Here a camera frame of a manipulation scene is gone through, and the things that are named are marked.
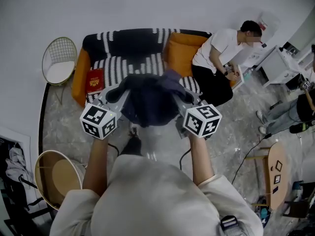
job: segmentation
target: white t-shirt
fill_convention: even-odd
[[[224,176],[196,186],[175,166],[121,155],[102,197],[68,192],[50,236],[216,236],[227,215],[247,235],[263,235],[260,219]]]
[[[237,30],[221,29],[212,35],[198,49],[193,57],[192,64],[209,68],[214,74],[217,69],[209,59],[211,46],[214,46],[221,53],[219,59],[222,65],[230,62],[244,48],[243,43],[240,45],[237,43]]]

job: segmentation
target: orange pillow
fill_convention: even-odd
[[[174,41],[176,43],[182,45],[191,45],[191,46],[199,46],[201,47],[204,42],[206,42],[207,38],[197,35],[183,34],[173,32],[169,38],[170,41]]]
[[[189,46],[169,41],[168,66],[182,77],[192,76],[191,62],[200,46]]]

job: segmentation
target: sneaker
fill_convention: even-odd
[[[267,134],[267,129],[265,127],[263,127],[263,126],[259,127],[258,130],[263,135]]]
[[[263,117],[262,117],[262,111],[260,111],[260,110],[256,111],[256,115],[257,115],[258,119],[261,121],[261,123],[265,124],[265,122],[263,121]]]
[[[135,123],[130,122],[130,124],[129,124],[129,135],[130,136],[139,137],[139,128],[140,128],[139,124],[135,124]]]

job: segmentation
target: person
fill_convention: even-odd
[[[221,29],[212,35],[197,51],[192,60],[192,74],[202,96],[214,106],[221,105],[233,97],[230,81],[240,76],[238,65],[232,59],[245,47],[261,41],[261,29],[254,21],[245,21],[240,30]],[[229,63],[232,72],[224,65]]]
[[[83,189],[67,193],[51,236],[218,235],[227,215],[236,217],[244,235],[263,235],[258,216],[224,176],[214,173],[203,138],[189,137],[191,180],[175,166],[141,156],[137,134],[108,180],[108,140],[94,140]]]
[[[313,71],[315,72],[315,59],[313,60]],[[276,134],[302,122],[315,119],[315,89],[308,92],[301,85],[304,94],[297,99],[275,106],[267,113],[258,110],[256,112],[259,120],[264,124],[258,128],[259,132],[265,134]]]

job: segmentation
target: red book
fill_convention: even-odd
[[[88,94],[102,92],[104,89],[104,70],[101,68],[88,71],[86,92]]]

